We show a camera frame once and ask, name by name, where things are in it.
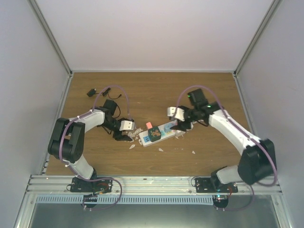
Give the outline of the black plug with cable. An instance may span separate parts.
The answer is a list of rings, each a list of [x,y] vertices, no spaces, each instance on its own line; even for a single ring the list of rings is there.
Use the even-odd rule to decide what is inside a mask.
[[[118,98],[120,98],[122,95],[121,94],[119,94],[117,97],[115,97],[115,98],[113,98],[113,97],[111,97],[110,95],[109,95],[109,92],[111,91],[111,88],[109,87],[109,88],[107,88],[104,92],[102,92],[102,96],[103,97],[106,97],[106,96],[108,96],[110,99],[112,99],[112,100],[115,100],[115,99],[118,99]],[[94,96],[94,95],[96,95],[97,94],[97,89],[96,88],[92,88],[91,90],[89,90],[87,93],[86,93],[86,95],[88,96],[88,97],[92,97],[92,96]]]

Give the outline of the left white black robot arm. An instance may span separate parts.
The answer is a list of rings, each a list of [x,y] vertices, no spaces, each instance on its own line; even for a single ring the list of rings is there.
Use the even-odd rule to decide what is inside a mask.
[[[95,169],[83,155],[85,133],[102,127],[109,130],[116,141],[132,140],[123,132],[133,130],[135,122],[131,118],[114,118],[117,107],[115,101],[107,99],[103,106],[93,107],[82,115],[56,120],[47,151],[81,179],[81,186],[88,192],[96,190],[98,180]]]

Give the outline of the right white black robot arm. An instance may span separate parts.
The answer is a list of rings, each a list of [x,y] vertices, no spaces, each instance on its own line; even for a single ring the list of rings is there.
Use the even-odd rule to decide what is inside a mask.
[[[177,120],[175,130],[188,131],[192,122],[203,121],[204,126],[211,126],[228,139],[240,154],[237,165],[226,166],[212,172],[210,186],[215,192],[222,192],[229,183],[242,181],[251,186],[255,183],[272,187],[276,185],[277,167],[274,143],[270,139],[260,139],[236,122],[225,110],[216,94],[207,89],[215,102],[210,103],[205,97],[205,86],[191,86],[182,94],[187,94],[192,108],[176,104],[168,108],[167,115]]]

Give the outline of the white power strip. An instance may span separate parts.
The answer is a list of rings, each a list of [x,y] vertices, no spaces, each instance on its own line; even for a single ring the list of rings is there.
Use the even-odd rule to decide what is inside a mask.
[[[171,129],[176,125],[177,121],[170,121],[159,126],[153,126],[152,128],[139,133],[140,145],[147,147],[172,137],[178,138],[183,136],[186,132]]]

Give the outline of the small pink plug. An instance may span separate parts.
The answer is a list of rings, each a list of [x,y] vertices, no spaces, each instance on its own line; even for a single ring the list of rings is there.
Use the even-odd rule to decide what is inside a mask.
[[[151,122],[146,123],[146,127],[147,127],[148,130],[151,129],[151,128],[153,128]]]

